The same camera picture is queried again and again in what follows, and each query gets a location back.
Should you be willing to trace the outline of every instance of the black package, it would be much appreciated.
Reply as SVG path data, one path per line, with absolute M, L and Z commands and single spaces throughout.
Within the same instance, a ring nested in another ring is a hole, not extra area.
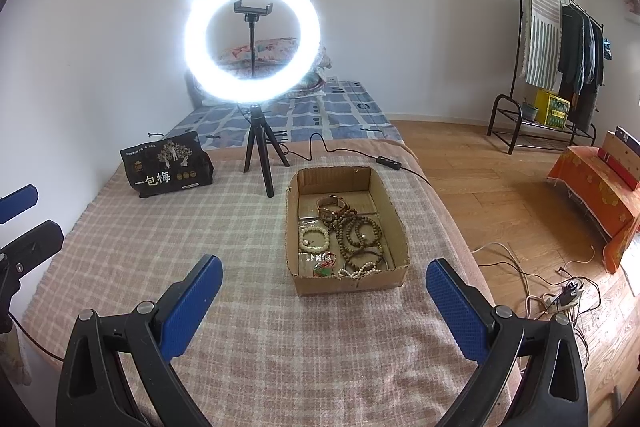
M 140 198 L 213 182 L 213 164 L 195 131 L 124 149 L 120 156 Z

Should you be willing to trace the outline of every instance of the table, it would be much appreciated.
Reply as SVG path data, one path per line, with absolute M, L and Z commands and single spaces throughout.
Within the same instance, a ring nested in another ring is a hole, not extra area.
M 603 255 L 615 273 L 640 224 L 640 190 L 631 190 L 597 155 L 597 147 L 567 147 L 547 179 L 565 183 L 609 235 Z

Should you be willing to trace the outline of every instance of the silver bolt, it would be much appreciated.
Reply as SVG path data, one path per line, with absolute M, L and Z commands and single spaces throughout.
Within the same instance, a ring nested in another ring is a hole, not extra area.
M 495 314 L 498 315 L 498 317 L 508 319 L 509 317 L 511 317 L 511 315 L 513 315 L 513 312 L 508 306 L 500 305 L 495 307 Z
M 81 321 L 87 321 L 89 320 L 91 317 L 94 316 L 94 311 L 90 310 L 89 308 L 82 310 L 79 314 L 78 314 L 78 318 Z
M 556 314 L 556 322 L 558 324 L 562 324 L 563 326 L 566 326 L 569 323 L 569 319 L 563 313 L 559 313 L 559 314 Z
M 151 301 L 142 301 L 136 306 L 136 311 L 140 314 L 150 313 L 154 309 L 154 304 Z

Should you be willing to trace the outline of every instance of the black tripod stand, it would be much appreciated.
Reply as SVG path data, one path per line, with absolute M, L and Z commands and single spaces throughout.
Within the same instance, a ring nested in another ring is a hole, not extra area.
M 242 6 L 242 1 L 234 3 L 234 12 L 243 13 L 244 21 L 249 23 L 249 46 L 251 47 L 251 78 L 255 78 L 255 45 L 254 31 L 255 23 L 260 20 L 260 16 L 267 16 L 273 10 L 273 3 L 267 4 L 265 8 L 250 8 Z M 276 140 L 273 130 L 264 117 L 262 108 L 257 103 L 249 107 L 251 111 L 251 128 L 249 129 L 249 137 L 246 143 L 246 156 L 244 157 L 244 172 L 249 171 L 251 165 L 251 155 L 254 151 L 254 142 L 258 144 L 258 156 L 260 156 L 260 166 L 262 167 L 262 177 L 264 178 L 264 188 L 267 191 L 267 197 L 273 198 L 273 179 L 271 178 L 271 166 L 269 165 L 269 153 L 267 152 L 266 137 L 271 142 L 279 158 L 285 167 L 289 167 L 289 161 L 284 155 L 280 144 Z

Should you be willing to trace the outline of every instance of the striped towel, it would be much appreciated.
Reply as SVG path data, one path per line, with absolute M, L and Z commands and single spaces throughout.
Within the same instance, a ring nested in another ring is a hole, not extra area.
M 523 41 L 518 71 L 527 84 L 553 89 L 562 38 L 560 0 L 522 0 Z

